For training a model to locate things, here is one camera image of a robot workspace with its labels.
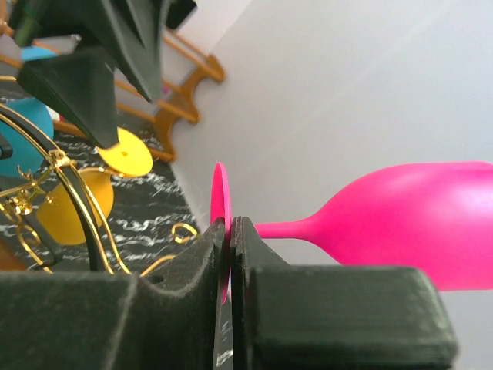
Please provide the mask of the orange yellow plastic wine glass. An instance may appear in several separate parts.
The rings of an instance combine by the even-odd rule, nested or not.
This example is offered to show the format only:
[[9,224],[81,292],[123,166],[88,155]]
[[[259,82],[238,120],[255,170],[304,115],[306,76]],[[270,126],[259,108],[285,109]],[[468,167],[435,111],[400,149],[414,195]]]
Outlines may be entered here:
[[[151,153],[140,138],[123,128],[118,128],[118,137],[117,145],[98,149],[106,167],[86,167],[79,171],[105,217],[114,203],[111,176],[142,177],[153,168]],[[86,241],[79,215],[62,184],[49,192],[49,199],[43,201],[35,215],[57,243],[70,246]]]

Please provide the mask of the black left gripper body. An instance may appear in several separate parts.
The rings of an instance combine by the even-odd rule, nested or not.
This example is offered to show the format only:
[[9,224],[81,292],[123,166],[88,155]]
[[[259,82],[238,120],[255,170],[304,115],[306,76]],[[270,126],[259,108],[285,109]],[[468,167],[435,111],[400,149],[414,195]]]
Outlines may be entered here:
[[79,33],[130,34],[156,41],[164,28],[176,30],[197,9],[195,1],[15,1],[7,25],[32,22],[38,37]]

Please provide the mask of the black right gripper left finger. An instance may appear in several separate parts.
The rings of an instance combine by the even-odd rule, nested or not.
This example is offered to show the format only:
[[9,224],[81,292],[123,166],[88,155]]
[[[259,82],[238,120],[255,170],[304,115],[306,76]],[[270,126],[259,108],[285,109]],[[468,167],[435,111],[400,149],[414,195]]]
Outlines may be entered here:
[[227,286],[223,219],[159,283],[97,272],[1,275],[3,369],[211,369]]

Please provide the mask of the pink plastic wine glass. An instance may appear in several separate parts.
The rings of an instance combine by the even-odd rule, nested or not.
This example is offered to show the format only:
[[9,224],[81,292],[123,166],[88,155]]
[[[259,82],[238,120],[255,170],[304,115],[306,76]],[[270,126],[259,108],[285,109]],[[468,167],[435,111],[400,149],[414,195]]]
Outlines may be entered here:
[[310,242],[342,265],[425,272],[442,291],[492,287],[492,165],[405,163],[368,173],[298,221],[260,223],[263,239]]

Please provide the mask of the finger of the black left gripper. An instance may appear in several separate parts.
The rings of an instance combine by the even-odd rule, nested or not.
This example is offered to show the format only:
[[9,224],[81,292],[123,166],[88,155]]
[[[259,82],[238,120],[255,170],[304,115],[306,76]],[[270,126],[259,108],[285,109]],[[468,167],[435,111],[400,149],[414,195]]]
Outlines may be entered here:
[[75,47],[102,48],[107,52],[127,80],[136,88],[141,96],[153,101],[160,96],[161,77],[161,41],[139,42],[130,34],[104,32],[100,36],[86,33],[69,33],[79,35],[80,41]]
[[115,63],[102,48],[56,54],[23,48],[18,84],[103,149],[118,143]]

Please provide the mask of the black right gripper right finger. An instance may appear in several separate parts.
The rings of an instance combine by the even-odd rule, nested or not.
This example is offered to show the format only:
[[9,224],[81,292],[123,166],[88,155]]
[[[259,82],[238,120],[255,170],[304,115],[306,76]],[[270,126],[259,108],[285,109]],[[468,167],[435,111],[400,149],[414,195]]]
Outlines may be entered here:
[[293,266],[247,217],[231,226],[237,369],[450,369],[458,340],[409,267]]

